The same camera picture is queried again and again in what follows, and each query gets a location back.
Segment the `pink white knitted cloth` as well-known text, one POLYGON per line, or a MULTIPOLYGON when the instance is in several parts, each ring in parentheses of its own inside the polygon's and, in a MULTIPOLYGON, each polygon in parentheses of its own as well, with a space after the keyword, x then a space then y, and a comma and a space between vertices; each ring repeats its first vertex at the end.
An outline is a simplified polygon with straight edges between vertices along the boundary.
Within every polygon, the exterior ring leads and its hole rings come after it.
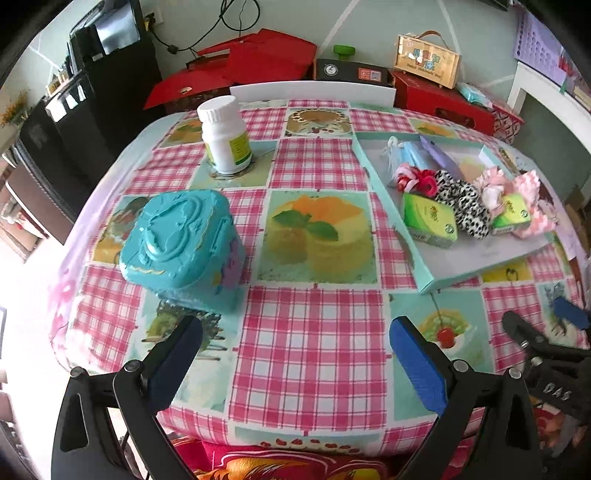
POLYGON ((541 181, 535 170, 517 176, 512 181, 514 193, 519 193, 525 201, 530 216, 530 224, 513 232, 521 239, 546 234, 556 229, 556 222, 540 207, 541 181))

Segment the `green tissue pack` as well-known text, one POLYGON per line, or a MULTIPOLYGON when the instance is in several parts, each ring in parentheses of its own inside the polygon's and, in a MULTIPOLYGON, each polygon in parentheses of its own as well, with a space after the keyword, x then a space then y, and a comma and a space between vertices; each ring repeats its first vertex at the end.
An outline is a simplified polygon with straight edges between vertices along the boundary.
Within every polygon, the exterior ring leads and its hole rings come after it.
POLYGON ((404 224, 417 240, 444 249, 458 240, 458 227, 451 207, 434 200, 404 193, 402 197, 404 224))
POLYGON ((519 193, 511 193, 502 197, 503 211, 491 223, 490 233, 502 235, 527 229, 531 224, 531 216, 526 201, 519 193))

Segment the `leopard print scrunchie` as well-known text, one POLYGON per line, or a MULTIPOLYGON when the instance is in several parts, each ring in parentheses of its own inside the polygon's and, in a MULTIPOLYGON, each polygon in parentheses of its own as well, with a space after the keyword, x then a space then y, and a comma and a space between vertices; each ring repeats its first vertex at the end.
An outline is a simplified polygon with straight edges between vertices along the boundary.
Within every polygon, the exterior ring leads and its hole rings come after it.
POLYGON ((435 201, 452 208, 457 227, 482 240, 490 234, 492 218, 477 189, 464 180, 456 180, 446 170, 436 172, 438 193, 435 201))

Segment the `beige round sponge puff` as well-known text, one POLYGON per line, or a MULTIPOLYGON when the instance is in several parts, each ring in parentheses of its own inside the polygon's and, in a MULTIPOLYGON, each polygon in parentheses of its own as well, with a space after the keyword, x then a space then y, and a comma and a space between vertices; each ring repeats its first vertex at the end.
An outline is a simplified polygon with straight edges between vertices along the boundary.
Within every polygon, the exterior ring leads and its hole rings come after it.
POLYGON ((460 158, 459 168, 464 176, 464 180, 472 183, 482 175, 486 166, 478 158, 464 156, 460 158))

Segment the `purple tissue pack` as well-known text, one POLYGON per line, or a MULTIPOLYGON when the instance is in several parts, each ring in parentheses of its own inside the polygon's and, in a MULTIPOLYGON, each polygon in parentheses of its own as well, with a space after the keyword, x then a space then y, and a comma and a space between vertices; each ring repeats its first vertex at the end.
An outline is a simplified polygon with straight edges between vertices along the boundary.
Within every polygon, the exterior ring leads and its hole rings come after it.
POLYGON ((464 180, 465 176, 457 163, 445 153, 434 141, 424 135, 419 136, 424 149, 431 155, 442 170, 449 172, 456 180, 464 180))

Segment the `red pink ribbon flower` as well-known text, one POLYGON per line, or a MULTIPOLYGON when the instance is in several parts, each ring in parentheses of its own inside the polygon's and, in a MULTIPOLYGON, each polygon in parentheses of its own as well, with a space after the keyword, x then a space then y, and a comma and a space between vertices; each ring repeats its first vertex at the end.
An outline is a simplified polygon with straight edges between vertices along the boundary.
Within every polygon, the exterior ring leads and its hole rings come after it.
POLYGON ((401 163, 394 173, 394 183, 403 193, 415 193, 434 198, 438 193, 436 171, 420 169, 408 163, 401 163))

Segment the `blue face mask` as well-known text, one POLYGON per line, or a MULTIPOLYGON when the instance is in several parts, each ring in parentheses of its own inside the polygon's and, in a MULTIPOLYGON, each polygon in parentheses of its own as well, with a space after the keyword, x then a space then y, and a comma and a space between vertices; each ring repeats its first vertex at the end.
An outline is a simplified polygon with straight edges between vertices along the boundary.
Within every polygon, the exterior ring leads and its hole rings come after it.
POLYGON ((420 141, 402 141, 391 136, 380 154, 387 185, 396 185, 396 171, 403 165, 418 170, 436 170, 434 160, 420 141))

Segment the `pink floral scrunchie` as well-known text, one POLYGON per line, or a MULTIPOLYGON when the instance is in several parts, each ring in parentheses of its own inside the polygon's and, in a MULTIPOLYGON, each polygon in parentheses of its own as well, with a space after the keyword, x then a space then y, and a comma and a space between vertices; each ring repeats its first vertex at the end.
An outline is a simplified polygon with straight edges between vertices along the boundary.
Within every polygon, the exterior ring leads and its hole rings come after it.
POLYGON ((477 189, 482 203, 495 219, 504 212, 503 196, 508 189, 509 180, 497 166, 485 169, 472 185, 477 189))

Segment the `teal plastic lidded box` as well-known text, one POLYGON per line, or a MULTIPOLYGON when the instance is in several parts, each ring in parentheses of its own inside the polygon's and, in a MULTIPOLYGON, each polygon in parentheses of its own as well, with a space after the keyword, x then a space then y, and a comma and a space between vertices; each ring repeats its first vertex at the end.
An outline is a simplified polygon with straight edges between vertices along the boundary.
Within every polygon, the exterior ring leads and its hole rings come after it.
POLYGON ((214 190, 152 197, 119 256, 125 280, 173 305, 216 314, 235 310, 243 265, 228 198, 214 190))

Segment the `pink checkered picture tablecloth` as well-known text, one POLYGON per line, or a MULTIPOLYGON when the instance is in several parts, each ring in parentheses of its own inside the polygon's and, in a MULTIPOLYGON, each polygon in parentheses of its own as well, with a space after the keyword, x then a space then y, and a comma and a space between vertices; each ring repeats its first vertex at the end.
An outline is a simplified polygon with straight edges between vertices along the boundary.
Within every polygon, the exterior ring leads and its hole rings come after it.
POLYGON ((235 310, 204 320, 204 344, 161 422, 215 443, 370 454, 420 443, 425 410, 388 342, 406 315, 453 359, 500 372, 521 362, 501 318, 513 310, 549 338, 586 347, 556 318, 556 296, 582 300, 557 239, 539 252, 420 293, 398 239, 353 152, 353 136, 427 133, 452 157, 486 167, 517 152, 423 114, 348 102, 273 101, 242 108, 256 163, 215 175, 194 113, 164 117, 120 154, 67 243, 51 306, 61 363, 93 373, 144 357, 181 310, 127 282, 121 247, 153 196, 221 192, 245 246, 235 310))

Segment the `red cut-out box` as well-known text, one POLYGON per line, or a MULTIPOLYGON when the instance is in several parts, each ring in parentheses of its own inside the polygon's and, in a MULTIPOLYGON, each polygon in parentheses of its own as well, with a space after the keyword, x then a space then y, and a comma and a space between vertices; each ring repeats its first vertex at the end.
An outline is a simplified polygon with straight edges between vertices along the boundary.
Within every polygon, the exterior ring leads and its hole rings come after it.
POLYGON ((400 70, 392 70, 398 108, 438 117, 493 136, 495 117, 484 107, 469 103, 457 90, 400 70))

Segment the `green dumbbell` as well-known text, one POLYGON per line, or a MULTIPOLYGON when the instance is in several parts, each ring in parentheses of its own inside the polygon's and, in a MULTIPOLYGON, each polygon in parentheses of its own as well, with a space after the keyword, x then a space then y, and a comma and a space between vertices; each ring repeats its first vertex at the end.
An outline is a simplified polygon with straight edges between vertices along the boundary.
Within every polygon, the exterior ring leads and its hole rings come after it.
POLYGON ((351 45, 335 44, 332 47, 332 52, 339 61, 349 61, 356 55, 356 48, 351 45))

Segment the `black cabinet with printer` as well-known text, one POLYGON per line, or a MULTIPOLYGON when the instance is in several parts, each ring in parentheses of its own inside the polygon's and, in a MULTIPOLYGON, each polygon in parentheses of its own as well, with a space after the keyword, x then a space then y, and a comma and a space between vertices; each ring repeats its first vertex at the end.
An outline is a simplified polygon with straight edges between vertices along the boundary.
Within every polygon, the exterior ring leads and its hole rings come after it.
POLYGON ((163 116, 162 76, 137 1, 100 1, 70 29, 65 84, 37 100, 7 152, 7 189, 43 238, 64 243, 118 156, 163 116))

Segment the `red gift bag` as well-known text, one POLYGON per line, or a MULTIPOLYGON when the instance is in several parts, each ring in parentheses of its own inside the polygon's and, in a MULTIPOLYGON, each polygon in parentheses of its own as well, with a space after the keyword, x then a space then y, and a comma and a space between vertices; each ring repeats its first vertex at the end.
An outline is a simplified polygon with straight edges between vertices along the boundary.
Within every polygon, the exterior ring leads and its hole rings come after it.
POLYGON ((198 51, 197 59, 152 88, 144 107, 148 110, 235 85, 301 80, 315 55, 315 43, 263 28, 198 51))

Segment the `yellow handled gift box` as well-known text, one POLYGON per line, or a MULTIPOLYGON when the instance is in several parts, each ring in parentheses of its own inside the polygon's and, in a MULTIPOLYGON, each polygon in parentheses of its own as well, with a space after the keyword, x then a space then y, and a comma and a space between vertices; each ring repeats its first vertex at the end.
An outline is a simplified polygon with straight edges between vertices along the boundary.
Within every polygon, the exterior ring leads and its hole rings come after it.
POLYGON ((435 30, 398 35, 394 69, 429 80, 441 88, 457 85, 461 54, 451 49, 435 30))

